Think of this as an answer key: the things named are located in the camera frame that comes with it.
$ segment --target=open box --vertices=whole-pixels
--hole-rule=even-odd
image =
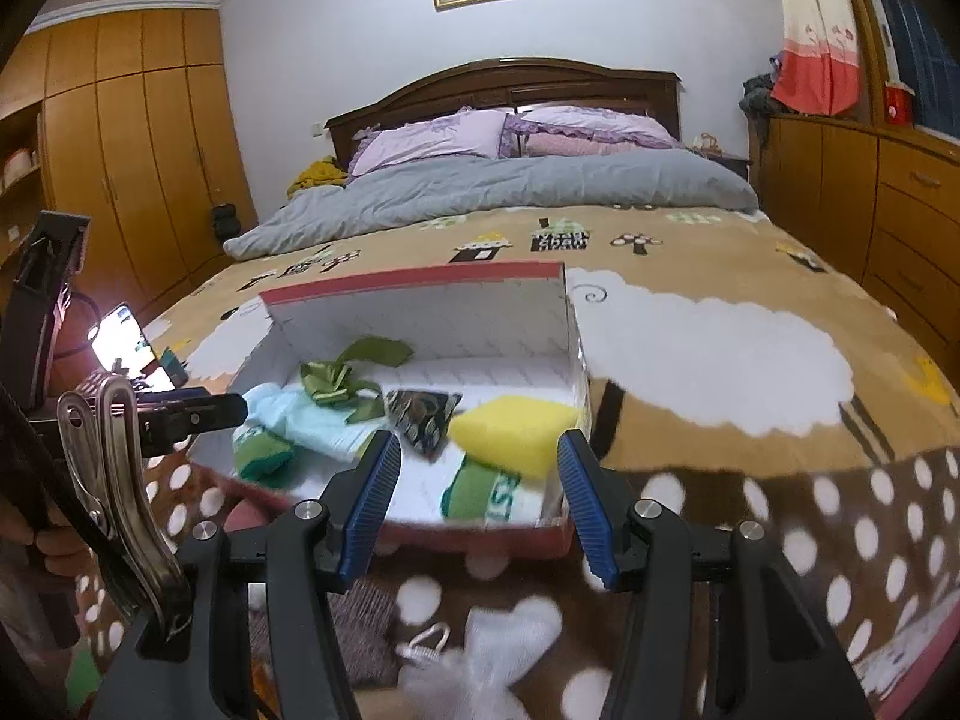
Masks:
[[[589,435],[587,370],[563,263],[456,263],[267,290],[223,322],[217,335],[223,343],[243,346],[232,348],[235,370],[217,379],[222,391],[243,394],[266,382],[283,386],[298,376],[301,362],[335,360],[357,338],[383,336],[414,349],[397,368],[354,365],[360,378],[377,381],[385,393],[459,392],[464,398],[458,410],[502,394],[553,400],[574,406],[578,427]],[[545,499],[553,501],[557,514],[536,525],[443,520],[440,498],[456,476],[463,450],[448,442],[429,461],[401,443],[400,480],[381,542],[541,559],[568,551],[573,526],[560,503],[555,472]],[[274,509],[319,497],[330,477],[348,467],[306,455],[283,490],[268,490],[238,477],[227,431],[201,435],[189,452],[190,460],[213,470],[225,488]]]

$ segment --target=yellow sponge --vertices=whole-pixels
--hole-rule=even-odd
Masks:
[[[577,410],[523,395],[500,397],[450,420],[450,439],[480,463],[544,479],[557,464],[557,442],[576,427]]]

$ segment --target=white wall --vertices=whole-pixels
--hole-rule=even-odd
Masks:
[[[432,0],[226,0],[224,64],[261,220],[332,153],[314,122],[454,65],[553,56],[675,71],[680,133],[744,154],[741,83],[781,48],[781,0],[507,0],[442,13]]]

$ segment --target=window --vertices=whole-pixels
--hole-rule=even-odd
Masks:
[[[960,138],[960,65],[917,0],[880,0],[899,79],[916,93],[914,122]]]

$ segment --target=green ribbon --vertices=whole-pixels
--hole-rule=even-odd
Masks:
[[[414,350],[403,341],[381,336],[364,336],[344,349],[333,362],[304,362],[301,381],[304,391],[318,406],[353,409],[347,424],[365,422],[384,415],[383,391],[376,382],[353,378],[348,362],[375,362],[399,367],[413,356]],[[374,392],[376,395],[361,394]]]

